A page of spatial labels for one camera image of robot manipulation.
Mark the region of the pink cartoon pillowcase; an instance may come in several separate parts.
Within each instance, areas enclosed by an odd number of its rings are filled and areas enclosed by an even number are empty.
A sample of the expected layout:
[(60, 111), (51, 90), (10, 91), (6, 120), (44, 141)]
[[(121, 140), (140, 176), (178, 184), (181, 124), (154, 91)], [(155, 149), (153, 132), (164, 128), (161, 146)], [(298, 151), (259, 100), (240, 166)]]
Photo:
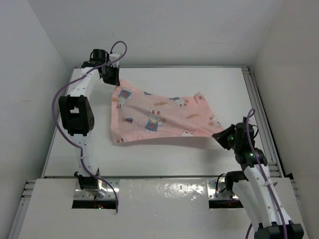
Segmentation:
[(113, 143), (167, 137), (212, 137), (224, 129), (204, 95), (163, 97), (121, 80), (112, 94)]

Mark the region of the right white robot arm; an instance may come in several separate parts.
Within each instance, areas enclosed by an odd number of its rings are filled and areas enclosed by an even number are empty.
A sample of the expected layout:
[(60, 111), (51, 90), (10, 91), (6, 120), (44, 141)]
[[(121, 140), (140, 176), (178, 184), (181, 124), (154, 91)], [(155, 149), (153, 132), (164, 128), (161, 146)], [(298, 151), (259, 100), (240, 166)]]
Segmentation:
[(255, 147), (251, 124), (240, 122), (212, 136), (224, 149), (233, 150), (240, 171), (226, 173), (225, 189), (244, 207), (256, 239), (301, 239), (304, 230), (284, 209), (271, 180), (268, 161)]

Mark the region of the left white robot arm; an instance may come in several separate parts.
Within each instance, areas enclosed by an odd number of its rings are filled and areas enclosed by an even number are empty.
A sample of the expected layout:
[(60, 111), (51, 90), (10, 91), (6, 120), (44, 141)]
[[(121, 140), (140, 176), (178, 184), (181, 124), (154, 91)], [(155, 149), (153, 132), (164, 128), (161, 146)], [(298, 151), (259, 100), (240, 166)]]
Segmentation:
[(104, 83), (119, 85), (120, 53), (108, 53), (94, 49), (89, 61), (75, 70), (75, 79), (69, 86), (68, 93), (59, 97), (58, 104), (63, 128), (70, 135), (76, 148), (78, 170), (74, 176), (78, 179), (81, 190), (102, 190), (103, 182), (99, 180), (99, 168), (93, 150), (90, 148), (91, 133), (95, 118), (89, 103), (94, 85), (102, 79)]

